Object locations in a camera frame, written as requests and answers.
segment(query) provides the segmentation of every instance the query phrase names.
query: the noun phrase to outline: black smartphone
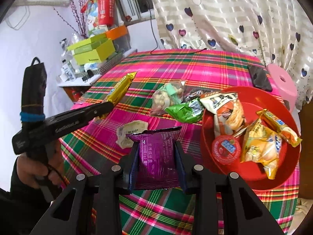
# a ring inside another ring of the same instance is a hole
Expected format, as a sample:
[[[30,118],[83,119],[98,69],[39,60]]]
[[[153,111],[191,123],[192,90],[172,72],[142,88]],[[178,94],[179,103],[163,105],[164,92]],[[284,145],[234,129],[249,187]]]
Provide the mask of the black smartphone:
[[[267,70],[265,68],[248,65],[248,70],[254,87],[272,92],[272,86],[269,79],[266,76]]]

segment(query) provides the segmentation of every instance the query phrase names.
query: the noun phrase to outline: black sleeve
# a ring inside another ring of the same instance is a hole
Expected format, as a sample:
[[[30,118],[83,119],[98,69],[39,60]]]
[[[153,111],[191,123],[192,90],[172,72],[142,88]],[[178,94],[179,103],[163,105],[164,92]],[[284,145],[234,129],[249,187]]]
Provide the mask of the black sleeve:
[[[17,174],[16,161],[11,177],[11,191],[0,189],[0,224],[4,234],[29,234],[50,206],[40,189],[23,184]]]

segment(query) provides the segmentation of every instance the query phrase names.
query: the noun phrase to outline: red round plate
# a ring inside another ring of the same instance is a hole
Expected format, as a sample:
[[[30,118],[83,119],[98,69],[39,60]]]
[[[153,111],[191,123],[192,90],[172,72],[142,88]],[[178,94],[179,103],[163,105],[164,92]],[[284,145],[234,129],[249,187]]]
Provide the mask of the red round plate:
[[[297,134],[298,129],[286,107],[269,93],[246,86],[230,87],[222,90],[223,93],[238,93],[239,100],[244,108],[247,123],[251,124],[258,118],[256,112],[264,108],[276,114]],[[221,165],[212,156],[211,146],[214,140],[213,114],[205,110],[202,118],[200,148],[204,165],[212,172],[228,174],[237,172],[246,183],[254,190],[270,190],[283,184],[295,170],[297,165],[300,146],[292,147],[287,142],[283,142],[279,153],[279,167],[274,180],[267,178],[263,171],[263,166],[254,162],[240,163],[240,158],[230,165]],[[239,138],[242,146],[243,136]]]

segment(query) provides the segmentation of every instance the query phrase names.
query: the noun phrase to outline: white shelf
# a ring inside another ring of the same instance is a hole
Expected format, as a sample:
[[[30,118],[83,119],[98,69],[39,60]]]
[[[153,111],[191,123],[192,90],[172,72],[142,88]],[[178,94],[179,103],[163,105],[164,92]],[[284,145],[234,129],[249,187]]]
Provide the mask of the white shelf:
[[[132,53],[137,52],[136,48],[131,48],[130,50],[126,51],[123,54],[123,59],[131,55]],[[65,81],[61,83],[57,83],[57,86],[59,87],[66,87],[66,86],[92,86],[99,78],[101,78],[102,75],[93,75],[91,78],[89,78],[87,81],[83,81],[82,78],[77,78],[74,81]]]

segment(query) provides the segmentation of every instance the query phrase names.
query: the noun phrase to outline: stool hole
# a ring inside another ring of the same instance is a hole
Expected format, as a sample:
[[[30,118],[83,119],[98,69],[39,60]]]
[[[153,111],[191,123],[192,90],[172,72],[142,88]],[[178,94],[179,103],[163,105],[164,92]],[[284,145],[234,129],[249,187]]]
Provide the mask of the stool hole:
[[[286,80],[282,76],[280,76],[280,78],[281,78],[282,81],[286,82]]]

